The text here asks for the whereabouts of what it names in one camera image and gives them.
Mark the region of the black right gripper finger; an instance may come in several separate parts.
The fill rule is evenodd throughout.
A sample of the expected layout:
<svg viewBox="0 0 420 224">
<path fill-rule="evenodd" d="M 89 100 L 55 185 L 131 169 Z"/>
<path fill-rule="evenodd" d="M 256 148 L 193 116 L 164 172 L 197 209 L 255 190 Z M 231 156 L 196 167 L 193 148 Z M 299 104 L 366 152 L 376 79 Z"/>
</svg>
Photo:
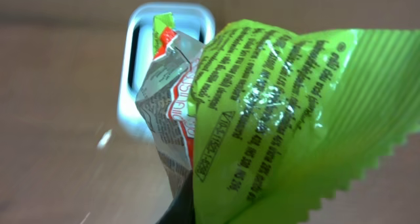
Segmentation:
<svg viewBox="0 0 420 224">
<path fill-rule="evenodd" d="M 192 172 L 183 183 L 170 206 L 156 224 L 195 224 Z"/>
</svg>

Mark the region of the green snack bag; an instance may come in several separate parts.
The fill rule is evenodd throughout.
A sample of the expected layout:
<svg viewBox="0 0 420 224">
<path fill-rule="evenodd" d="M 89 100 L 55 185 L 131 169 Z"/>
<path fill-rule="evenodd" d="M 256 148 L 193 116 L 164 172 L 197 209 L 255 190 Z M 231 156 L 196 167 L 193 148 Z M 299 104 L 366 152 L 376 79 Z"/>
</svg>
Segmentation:
<svg viewBox="0 0 420 224">
<path fill-rule="evenodd" d="M 419 31 L 309 34 L 252 20 L 208 44 L 153 21 L 136 97 L 196 223 L 300 223 L 419 131 Z"/>
</svg>

